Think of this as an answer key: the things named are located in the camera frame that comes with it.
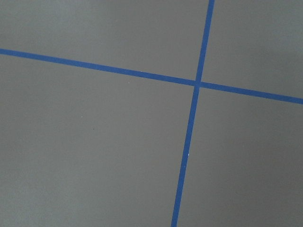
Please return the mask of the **brown paper table mat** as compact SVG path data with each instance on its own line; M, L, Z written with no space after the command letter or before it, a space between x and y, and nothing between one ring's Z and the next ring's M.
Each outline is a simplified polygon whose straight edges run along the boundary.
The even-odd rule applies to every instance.
M300 227L300 0L3 0L3 227Z

